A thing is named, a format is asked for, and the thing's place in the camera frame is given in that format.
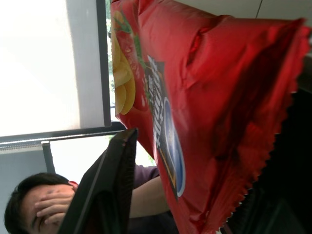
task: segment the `brand logo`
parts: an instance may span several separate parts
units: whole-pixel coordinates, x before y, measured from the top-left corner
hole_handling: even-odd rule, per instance
[[[164,84],[164,64],[150,56],[146,64],[146,83],[150,108],[153,114],[154,142],[175,197],[185,189],[185,164],[179,137],[173,122],[170,103]]]

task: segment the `ear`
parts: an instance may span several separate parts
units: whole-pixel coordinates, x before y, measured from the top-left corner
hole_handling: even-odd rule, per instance
[[[69,181],[68,183],[73,187],[73,190],[76,192],[78,189],[78,184],[74,181]]]

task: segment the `chip bag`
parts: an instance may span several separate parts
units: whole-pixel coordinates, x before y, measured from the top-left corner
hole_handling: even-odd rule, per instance
[[[114,0],[116,114],[139,129],[181,234],[212,234],[273,149],[309,50],[304,20]]]

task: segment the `tomato illustration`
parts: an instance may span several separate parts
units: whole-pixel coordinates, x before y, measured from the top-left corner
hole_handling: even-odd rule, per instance
[[[149,109],[149,105],[144,88],[145,63],[142,58],[139,36],[132,30],[128,20],[121,11],[114,12],[113,20],[113,27],[120,44],[120,48],[127,58],[135,77],[136,98],[134,107],[141,111],[147,111]]]

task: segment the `blue oval logo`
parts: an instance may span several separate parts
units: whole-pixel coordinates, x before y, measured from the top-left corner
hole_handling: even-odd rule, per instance
[[[164,99],[164,109],[167,152],[175,169],[176,191],[178,197],[180,197],[185,189],[185,164],[179,137],[176,133],[176,128],[172,120],[170,104],[166,97]]]

